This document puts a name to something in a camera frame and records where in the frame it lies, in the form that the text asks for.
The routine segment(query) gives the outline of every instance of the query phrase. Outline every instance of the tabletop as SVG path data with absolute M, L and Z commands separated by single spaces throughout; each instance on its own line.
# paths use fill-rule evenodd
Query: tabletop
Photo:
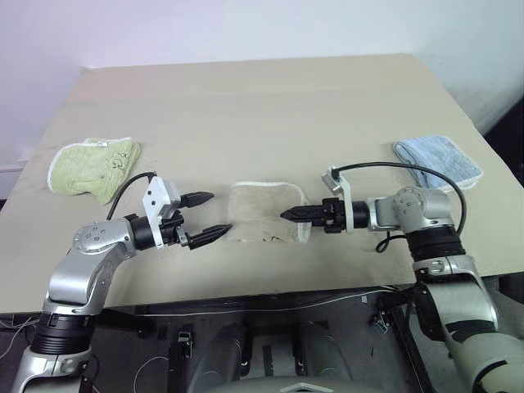
M 238 181 L 289 182 L 313 203 L 330 192 L 332 165 L 397 160 L 391 144 L 424 135 L 452 138 L 484 170 L 465 192 L 463 246 L 481 275 L 523 270 L 524 191 L 471 120 L 409 55 L 241 61 L 85 70 L 0 213 L 0 312 L 40 310 L 52 271 L 86 223 L 109 206 L 88 194 L 58 196 L 47 168 L 63 146 L 85 138 L 131 137 L 142 146 L 133 173 L 155 170 L 180 192 L 216 197 L 185 210 L 200 232 L 228 220 Z M 385 197 L 414 185 L 403 169 L 348 172 L 353 198 Z M 144 215 L 136 182 L 115 217 Z M 459 203 L 450 193 L 455 222 Z M 190 251 L 148 250 L 115 274 L 107 306 L 414 282 L 404 241 L 374 250 L 384 233 L 365 229 L 307 244 L 220 239 Z

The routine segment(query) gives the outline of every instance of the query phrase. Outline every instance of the blue towel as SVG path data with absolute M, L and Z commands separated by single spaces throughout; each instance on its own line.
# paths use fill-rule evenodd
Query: blue towel
M 393 144 L 396 155 L 405 164 L 424 166 L 445 174 L 457 185 L 466 190 L 477 184 L 483 172 L 471 158 L 447 137 L 440 135 L 406 139 Z M 452 188 L 441 178 L 420 170 L 409 170 L 420 187 L 439 188 L 450 191 Z

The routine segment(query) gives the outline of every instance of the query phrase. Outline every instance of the towel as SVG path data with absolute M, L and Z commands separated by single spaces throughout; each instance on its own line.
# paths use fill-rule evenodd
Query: towel
M 91 192 L 105 205 L 131 172 L 140 145 L 131 138 L 88 138 L 59 150 L 47 172 L 49 189 L 60 195 Z
M 311 223 L 292 223 L 280 214 L 293 206 L 308 205 L 302 190 L 290 183 L 241 182 L 231 186 L 226 235 L 232 242 L 306 243 Z
M 445 174 L 457 185 L 467 190 L 484 174 L 451 139 L 436 135 L 406 139 L 393 144 L 396 155 L 405 164 L 424 166 Z M 443 179 L 420 170 L 409 170 L 420 187 L 439 188 L 444 192 L 453 188 Z

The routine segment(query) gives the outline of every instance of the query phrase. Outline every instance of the green towel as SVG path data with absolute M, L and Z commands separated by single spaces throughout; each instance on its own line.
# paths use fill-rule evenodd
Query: green towel
M 140 155 L 140 145 L 131 138 L 89 138 L 63 147 L 47 172 L 47 185 L 56 194 L 91 192 L 106 204 L 129 176 Z

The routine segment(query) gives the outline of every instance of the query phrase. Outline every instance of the beige cloth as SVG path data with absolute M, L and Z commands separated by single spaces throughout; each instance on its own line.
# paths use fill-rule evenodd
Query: beige cloth
M 308 205 L 302 190 L 290 183 L 241 182 L 231 186 L 226 238 L 232 242 L 306 243 L 311 224 L 295 224 L 280 214 L 294 206 Z

